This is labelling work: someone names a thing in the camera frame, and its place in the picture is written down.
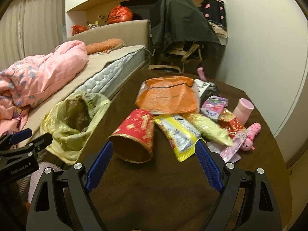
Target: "beige headboard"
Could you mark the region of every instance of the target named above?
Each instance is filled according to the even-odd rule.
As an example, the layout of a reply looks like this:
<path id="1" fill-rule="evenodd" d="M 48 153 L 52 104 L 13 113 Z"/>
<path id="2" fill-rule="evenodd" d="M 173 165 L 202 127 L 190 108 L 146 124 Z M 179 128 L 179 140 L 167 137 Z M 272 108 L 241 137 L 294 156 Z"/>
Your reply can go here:
<path id="1" fill-rule="evenodd" d="M 66 41 L 80 40 L 88 45 L 111 38 L 122 39 L 126 46 L 145 45 L 148 48 L 149 21 L 137 20 L 105 25 L 69 37 Z"/>

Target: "pink bottle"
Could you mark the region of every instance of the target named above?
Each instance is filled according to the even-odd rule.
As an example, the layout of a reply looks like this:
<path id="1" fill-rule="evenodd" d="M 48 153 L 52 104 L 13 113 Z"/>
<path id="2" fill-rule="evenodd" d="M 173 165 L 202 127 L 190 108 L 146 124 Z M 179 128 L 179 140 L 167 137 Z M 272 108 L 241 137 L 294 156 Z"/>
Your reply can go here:
<path id="1" fill-rule="evenodd" d="M 233 111 L 233 114 L 237 117 L 239 122 L 244 125 L 253 109 L 254 109 L 254 105 L 250 101 L 248 101 L 247 99 L 241 98 L 238 101 L 238 105 Z"/>

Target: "red paper bucket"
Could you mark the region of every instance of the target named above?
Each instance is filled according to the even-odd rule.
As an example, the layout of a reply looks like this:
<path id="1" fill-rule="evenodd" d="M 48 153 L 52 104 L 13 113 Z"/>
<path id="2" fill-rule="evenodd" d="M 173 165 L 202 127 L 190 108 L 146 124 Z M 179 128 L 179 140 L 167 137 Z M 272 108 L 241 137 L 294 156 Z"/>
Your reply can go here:
<path id="1" fill-rule="evenodd" d="M 144 163 L 153 157 L 153 136 L 153 116 L 144 109 L 135 109 L 109 140 L 119 158 L 131 163 Z"/>

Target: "table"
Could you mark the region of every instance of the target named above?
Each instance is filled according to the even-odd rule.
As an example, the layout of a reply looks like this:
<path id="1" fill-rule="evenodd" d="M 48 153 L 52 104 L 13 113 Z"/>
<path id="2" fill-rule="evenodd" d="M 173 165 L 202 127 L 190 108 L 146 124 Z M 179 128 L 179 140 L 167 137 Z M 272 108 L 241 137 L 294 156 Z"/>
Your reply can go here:
<path id="1" fill-rule="evenodd" d="M 125 84 L 95 129 L 80 157 L 96 152 L 120 123 L 136 109 L 134 104 L 141 83 L 147 79 L 170 76 L 168 73 L 139 70 Z M 229 99 L 228 109 L 236 107 L 247 95 L 237 88 L 214 81 L 221 96 Z M 255 151 L 240 151 L 240 169 L 265 170 L 278 202 L 282 226 L 292 215 L 292 198 L 288 172 L 271 131 L 255 109 L 247 125 L 259 122 L 262 129 L 254 140 Z M 226 230 L 234 227 L 241 208 L 243 190 Z M 178 162 L 164 134 L 155 127 L 154 157 L 144 164 L 132 164 L 115 155 L 110 161 L 92 201 L 110 231 L 198 231 L 208 217 L 218 193 L 211 188 L 195 155 Z"/>

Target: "red cup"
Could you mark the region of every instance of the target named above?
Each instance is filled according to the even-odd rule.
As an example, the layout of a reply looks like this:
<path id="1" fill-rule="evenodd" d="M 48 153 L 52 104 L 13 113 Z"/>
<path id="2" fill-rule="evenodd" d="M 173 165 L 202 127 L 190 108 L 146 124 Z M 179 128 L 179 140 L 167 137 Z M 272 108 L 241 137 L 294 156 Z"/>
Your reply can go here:
<path id="1" fill-rule="evenodd" d="M 144 163 L 153 157 L 153 116 L 135 109 L 109 137 L 113 150 L 124 161 Z"/>

